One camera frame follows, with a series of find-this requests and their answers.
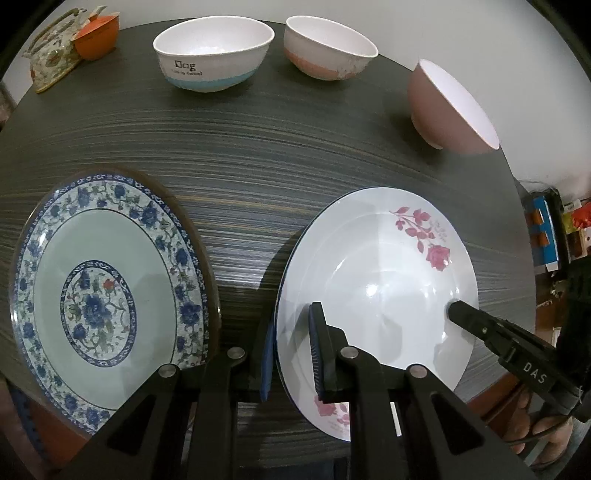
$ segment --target white plate with pink roses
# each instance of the white plate with pink roses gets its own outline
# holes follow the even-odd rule
[[[449,321],[450,300],[478,308],[470,256],[452,224],[414,193],[351,192],[308,226],[287,264],[275,307],[277,361],[285,389],[313,425],[349,440],[349,406],[318,400],[308,307],[382,364],[423,364],[449,388],[459,382],[474,337]]]

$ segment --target metal bolt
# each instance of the metal bolt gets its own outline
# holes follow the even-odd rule
[[[427,369],[422,365],[413,365],[408,371],[414,378],[425,378],[427,376]]]
[[[357,358],[359,355],[359,350],[357,350],[354,346],[344,346],[340,350],[340,354],[343,355],[345,358],[353,359]]]
[[[228,357],[232,360],[238,360],[244,356],[244,348],[240,348],[239,346],[233,346],[228,350]]]
[[[176,372],[177,368],[173,364],[162,365],[158,369],[158,375],[160,375],[162,378],[173,377],[176,374]]]

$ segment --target plate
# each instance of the plate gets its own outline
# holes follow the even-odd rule
[[[351,345],[392,367],[423,364],[454,389],[474,337],[446,319],[452,299],[478,307],[470,257],[441,212],[387,187],[341,197],[308,226],[281,280],[275,348],[285,390],[314,426],[349,440],[348,405],[316,396],[307,317],[314,301]]]
[[[94,433],[162,364],[217,347],[206,252],[175,199],[121,169],[78,175],[38,205],[11,274],[11,316],[49,400]]]

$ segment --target wood grain surface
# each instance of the wood grain surface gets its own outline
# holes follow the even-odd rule
[[[335,198],[392,186],[429,200],[472,259],[480,307],[534,327],[530,242],[502,151],[460,157],[429,147],[410,122],[409,71],[383,57],[358,77],[322,82],[283,56],[283,25],[253,77],[219,93],[167,83],[153,38],[177,21],[121,32],[118,48],[81,64],[46,93],[29,91],[0,133],[0,288],[37,202],[79,170],[113,162],[176,195],[195,223],[217,280],[222,346],[275,302],[285,263],[308,223]],[[40,390],[17,352],[0,298],[0,370],[28,395]],[[470,400],[504,373],[478,342],[457,394]],[[344,456],[291,405],[277,376],[266,404],[241,404],[242,465]]]

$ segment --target white wall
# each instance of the white wall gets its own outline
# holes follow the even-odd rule
[[[66,0],[51,17],[95,5]],[[121,11],[122,28],[217,14],[345,23],[405,67],[427,58],[463,83],[495,125],[516,178],[553,184],[566,199],[591,193],[591,82],[525,0],[112,0],[107,11]],[[31,85],[28,60],[17,57],[3,80],[20,100]]]

